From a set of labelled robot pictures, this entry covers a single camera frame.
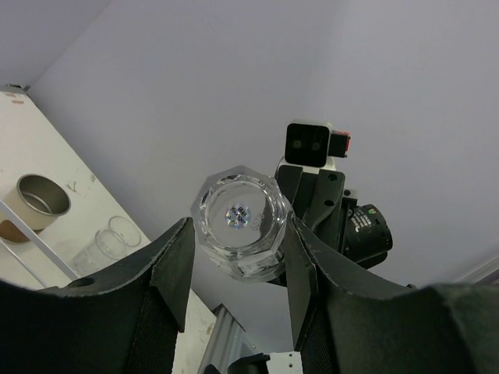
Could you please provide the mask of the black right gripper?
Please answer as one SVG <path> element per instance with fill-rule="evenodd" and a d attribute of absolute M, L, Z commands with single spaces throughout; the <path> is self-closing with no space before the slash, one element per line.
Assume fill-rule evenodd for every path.
<path fill-rule="evenodd" d="M 356 192 L 345 187 L 343 173 L 312 173 L 282 164 L 275 177 L 292 204 L 306 257 L 324 278 L 339 287 L 393 285 L 369 271 L 385 261 L 393 247 L 387 221 L 376 206 L 358 204 Z"/>

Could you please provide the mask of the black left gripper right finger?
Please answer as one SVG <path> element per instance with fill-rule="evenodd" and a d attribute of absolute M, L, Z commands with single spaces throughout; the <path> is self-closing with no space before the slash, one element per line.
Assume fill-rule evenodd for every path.
<path fill-rule="evenodd" d="M 282 247 L 293 347 L 305 373 L 497 372 L 497 285 L 401 286 L 296 218 Z"/>

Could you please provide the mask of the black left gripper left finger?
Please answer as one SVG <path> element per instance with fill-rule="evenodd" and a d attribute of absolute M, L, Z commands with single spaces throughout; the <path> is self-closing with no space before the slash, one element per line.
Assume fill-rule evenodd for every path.
<path fill-rule="evenodd" d="M 63 288 L 2 283 L 2 372 L 170 373 L 193 260 L 193 221 L 186 217 Z"/>

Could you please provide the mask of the small clear glass cup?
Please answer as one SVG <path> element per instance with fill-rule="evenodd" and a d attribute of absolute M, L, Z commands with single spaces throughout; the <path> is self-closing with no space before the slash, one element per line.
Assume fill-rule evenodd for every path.
<path fill-rule="evenodd" d="M 138 227 L 123 216 L 114 216 L 71 260 L 79 277 L 85 277 L 127 257 L 142 242 Z"/>

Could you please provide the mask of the clear glass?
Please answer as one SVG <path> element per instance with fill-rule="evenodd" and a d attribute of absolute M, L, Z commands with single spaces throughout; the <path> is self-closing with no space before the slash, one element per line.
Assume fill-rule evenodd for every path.
<path fill-rule="evenodd" d="M 231 278 L 260 283 L 284 273 L 292 207 L 274 178 L 243 165 L 210 175 L 190 213 L 198 245 Z"/>

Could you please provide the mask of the beige and brown ceramic cup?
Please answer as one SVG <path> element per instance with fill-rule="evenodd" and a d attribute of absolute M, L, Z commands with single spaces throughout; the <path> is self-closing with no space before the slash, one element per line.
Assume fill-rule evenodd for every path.
<path fill-rule="evenodd" d="M 36 174 L 21 176 L 1 201 L 36 234 L 71 209 L 67 192 L 50 178 Z"/>

